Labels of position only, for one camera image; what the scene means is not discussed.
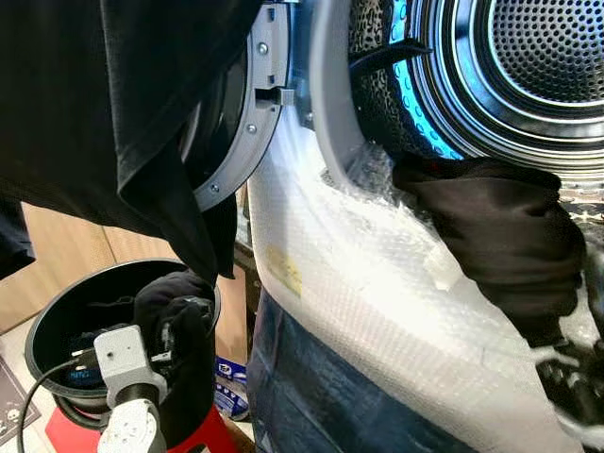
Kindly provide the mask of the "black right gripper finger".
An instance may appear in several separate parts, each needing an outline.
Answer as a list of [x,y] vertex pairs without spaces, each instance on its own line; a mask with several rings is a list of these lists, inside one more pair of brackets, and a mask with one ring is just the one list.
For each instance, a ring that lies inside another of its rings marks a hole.
[[573,342],[535,346],[530,355],[540,377],[562,377],[579,369],[577,345]]
[[604,247],[599,242],[585,243],[583,260],[583,286],[586,293],[586,307],[596,327],[604,327]]

